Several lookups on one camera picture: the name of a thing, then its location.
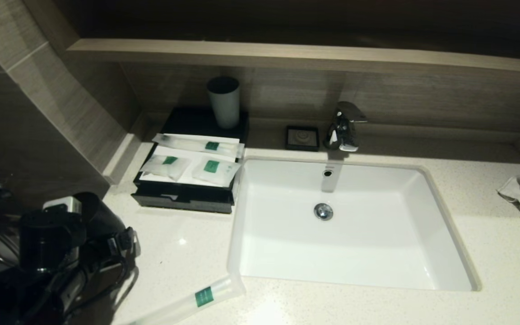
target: gray cup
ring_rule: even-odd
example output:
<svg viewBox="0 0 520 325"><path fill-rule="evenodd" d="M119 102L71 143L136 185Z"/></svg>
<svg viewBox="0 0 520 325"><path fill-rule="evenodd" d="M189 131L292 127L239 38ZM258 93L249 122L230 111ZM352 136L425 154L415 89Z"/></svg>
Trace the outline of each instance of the gray cup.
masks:
<svg viewBox="0 0 520 325"><path fill-rule="evenodd" d="M236 127L240 121L240 83L230 77L216 77L208 82L208 95L221 128Z"/></svg>

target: faucet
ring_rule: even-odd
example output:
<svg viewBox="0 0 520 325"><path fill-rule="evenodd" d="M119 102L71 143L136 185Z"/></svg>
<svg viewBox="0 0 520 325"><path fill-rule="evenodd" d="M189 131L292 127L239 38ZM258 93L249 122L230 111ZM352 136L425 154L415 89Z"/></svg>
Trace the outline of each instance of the faucet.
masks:
<svg viewBox="0 0 520 325"><path fill-rule="evenodd" d="M326 132L324 146L328 150L355 152L359 140L354 123L368 122L367 117L351 102L338 102L334 111L334 119Z"/></svg>

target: bathroom counter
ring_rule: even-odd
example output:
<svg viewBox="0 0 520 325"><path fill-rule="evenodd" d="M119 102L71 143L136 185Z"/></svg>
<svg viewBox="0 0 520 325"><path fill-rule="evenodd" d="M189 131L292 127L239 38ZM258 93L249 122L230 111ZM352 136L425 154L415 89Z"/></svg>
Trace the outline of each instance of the bathroom counter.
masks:
<svg viewBox="0 0 520 325"><path fill-rule="evenodd" d="M367 141L369 148L383 145L398 147L402 154L361 150L345 163L423 167L464 246L477 279L476 291L244 277L245 296L211 306L179 324L520 324L520 212L496 191L509 177L520 174L517 151L509 144L390 138ZM142 208L130 196L136 190L132 180L150 146L142 144L122 183L113 186L104 198L126 226L138 231L142 246L142 255L136 260L138 281L117 311L114 325L130 323L227 275L233 214ZM325 152L247 149L246 158L325 161L327 156Z"/></svg>

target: undermount sink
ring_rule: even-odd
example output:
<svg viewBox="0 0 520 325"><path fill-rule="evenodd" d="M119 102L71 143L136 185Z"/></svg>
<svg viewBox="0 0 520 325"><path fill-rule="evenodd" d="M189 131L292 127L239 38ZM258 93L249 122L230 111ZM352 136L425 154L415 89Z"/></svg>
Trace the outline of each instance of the undermount sink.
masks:
<svg viewBox="0 0 520 325"><path fill-rule="evenodd" d="M324 193L323 182L336 176L334 191ZM475 290L436 195L419 169L248 160L229 269L264 278ZM332 217L318 217L318 204L329 206Z"/></svg>

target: soap dish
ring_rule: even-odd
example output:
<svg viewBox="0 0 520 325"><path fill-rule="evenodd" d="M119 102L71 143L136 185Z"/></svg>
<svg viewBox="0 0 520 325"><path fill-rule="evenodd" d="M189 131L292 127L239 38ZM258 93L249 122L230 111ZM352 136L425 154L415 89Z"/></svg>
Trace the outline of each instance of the soap dish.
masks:
<svg viewBox="0 0 520 325"><path fill-rule="evenodd" d="M318 128L286 127L286 150L317 152L319 148Z"/></svg>

